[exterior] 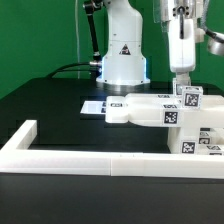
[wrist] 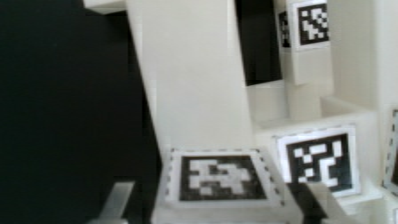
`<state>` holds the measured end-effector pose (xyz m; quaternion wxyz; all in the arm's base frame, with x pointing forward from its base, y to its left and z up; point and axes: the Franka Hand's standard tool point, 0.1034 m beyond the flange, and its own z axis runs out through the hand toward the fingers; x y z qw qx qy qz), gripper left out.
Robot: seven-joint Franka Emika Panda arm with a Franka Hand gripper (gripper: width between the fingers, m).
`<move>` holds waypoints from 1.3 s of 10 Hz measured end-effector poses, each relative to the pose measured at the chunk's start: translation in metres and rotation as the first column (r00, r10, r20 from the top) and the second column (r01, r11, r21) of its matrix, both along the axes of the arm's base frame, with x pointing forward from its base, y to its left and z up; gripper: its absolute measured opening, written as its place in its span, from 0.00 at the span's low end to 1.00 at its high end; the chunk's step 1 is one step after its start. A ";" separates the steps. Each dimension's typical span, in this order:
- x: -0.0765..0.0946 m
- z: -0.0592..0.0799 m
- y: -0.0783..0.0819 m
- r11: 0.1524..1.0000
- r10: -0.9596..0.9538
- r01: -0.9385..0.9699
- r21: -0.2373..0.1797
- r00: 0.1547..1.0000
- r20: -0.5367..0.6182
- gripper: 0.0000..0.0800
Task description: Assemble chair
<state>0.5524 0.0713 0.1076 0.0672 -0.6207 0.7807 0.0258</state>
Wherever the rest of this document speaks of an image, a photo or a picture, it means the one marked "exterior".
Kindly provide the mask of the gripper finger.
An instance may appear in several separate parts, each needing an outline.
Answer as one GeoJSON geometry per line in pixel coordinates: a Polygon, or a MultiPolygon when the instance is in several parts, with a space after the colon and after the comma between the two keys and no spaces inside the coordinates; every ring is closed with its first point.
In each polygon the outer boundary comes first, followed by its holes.
{"type": "Polygon", "coordinates": [[[191,85],[191,79],[189,76],[189,73],[177,73],[176,74],[176,82],[177,82],[177,86],[181,87],[181,86],[190,86],[191,85]]]}

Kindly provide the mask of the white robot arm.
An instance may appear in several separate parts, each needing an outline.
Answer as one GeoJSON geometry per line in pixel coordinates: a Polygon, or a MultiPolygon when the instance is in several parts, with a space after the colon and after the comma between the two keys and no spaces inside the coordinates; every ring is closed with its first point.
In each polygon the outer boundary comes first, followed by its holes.
{"type": "MultiPolygon", "coordinates": [[[[148,84],[146,58],[142,55],[141,14],[129,0],[101,0],[109,22],[108,51],[102,59],[99,83],[111,86],[148,84]]],[[[224,56],[224,34],[206,26],[210,0],[156,0],[159,21],[166,25],[170,70],[178,87],[190,84],[196,66],[196,44],[209,37],[208,50],[224,56]]]]}

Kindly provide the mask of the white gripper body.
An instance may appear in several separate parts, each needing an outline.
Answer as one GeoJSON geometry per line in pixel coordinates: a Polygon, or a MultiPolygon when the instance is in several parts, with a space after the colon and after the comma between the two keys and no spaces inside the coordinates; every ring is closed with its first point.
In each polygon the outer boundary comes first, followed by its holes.
{"type": "Polygon", "coordinates": [[[187,14],[187,9],[179,6],[168,25],[170,70],[178,74],[193,71],[196,63],[194,21],[187,14]]]}

